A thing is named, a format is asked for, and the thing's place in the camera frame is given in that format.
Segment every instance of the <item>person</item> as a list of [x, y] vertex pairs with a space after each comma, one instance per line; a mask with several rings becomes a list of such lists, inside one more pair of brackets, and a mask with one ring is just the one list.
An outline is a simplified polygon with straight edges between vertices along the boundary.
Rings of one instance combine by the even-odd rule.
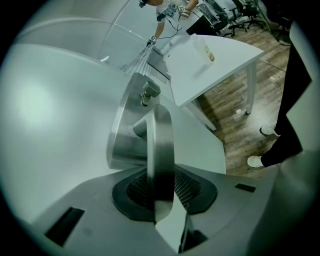
[[184, 0], [140, 0], [139, 6], [143, 8], [145, 5], [155, 6], [156, 20], [158, 25], [154, 35], [148, 40], [146, 46], [152, 47], [157, 39], [161, 36], [165, 28], [166, 18], [173, 18], [179, 10], [181, 10], [181, 19], [188, 19], [191, 11], [198, 4], [198, 0], [189, 0], [186, 5]]
[[261, 133], [277, 136], [271, 149], [262, 156], [253, 155], [247, 159], [250, 167], [268, 167], [282, 163], [299, 154], [302, 146], [286, 114], [294, 106], [311, 82], [309, 73], [294, 45], [290, 48], [284, 87], [276, 126], [263, 125]]

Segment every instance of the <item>metal arm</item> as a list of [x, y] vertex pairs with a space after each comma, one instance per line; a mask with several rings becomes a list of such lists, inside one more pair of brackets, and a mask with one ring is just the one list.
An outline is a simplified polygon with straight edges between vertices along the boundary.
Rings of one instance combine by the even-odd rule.
[[155, 105], [134, 124], [133, 130], [147, 140], [149, 202], [158, 222], [170, 213], [175, 192], [174, 136], [170, 113], [164, 106]]

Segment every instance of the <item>white shirt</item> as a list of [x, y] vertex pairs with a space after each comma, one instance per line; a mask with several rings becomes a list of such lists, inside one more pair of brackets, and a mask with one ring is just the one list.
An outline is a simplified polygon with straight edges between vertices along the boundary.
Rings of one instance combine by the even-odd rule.
[[[178, 13], [179, 6], [187, 6], [186, 1], [184, 0], [163, 0], [163, 3], [156, 6], [155, 15], [156, 18], [160, 14], [164, 14], [167, 18], [173, 18]], [[161, 20], [158, 20], [158, 23], [163, 23], [165, 17]]]

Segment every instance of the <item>metal faucet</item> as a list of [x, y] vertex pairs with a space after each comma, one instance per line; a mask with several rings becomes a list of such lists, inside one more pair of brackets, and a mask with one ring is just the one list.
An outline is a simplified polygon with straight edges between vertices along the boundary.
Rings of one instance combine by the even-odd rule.
[[142, 105], [148, 106], [151, 97], [157, 97], [160, 93], [160, 87], [152, 81], [147, 81], [142, 87]]
[[169, 111], [155, 105], [133, 125], [133, 131], [147, 140], [147, 186], [155, 222], [166, 217], [175, 192], [174, 134]]

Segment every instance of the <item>white sneaker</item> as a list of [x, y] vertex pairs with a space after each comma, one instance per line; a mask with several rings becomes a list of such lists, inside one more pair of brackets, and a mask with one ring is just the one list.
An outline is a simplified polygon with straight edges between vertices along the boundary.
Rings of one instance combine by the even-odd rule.
[[261, 132], [264, 135], [272, 135], [272, 134], [274, 134], [275, 136], [280, 137], [280, 135], [276, 133], [275, 127], [276, 127], [275, 125], [266, 125], [266, 124], [264, 124], [264, 125], [261, 126]]
[[264, 165], [261, 162], [261, 156], [252, 155], [247, 160], [248, 166], [258, 168], [263, 167]]

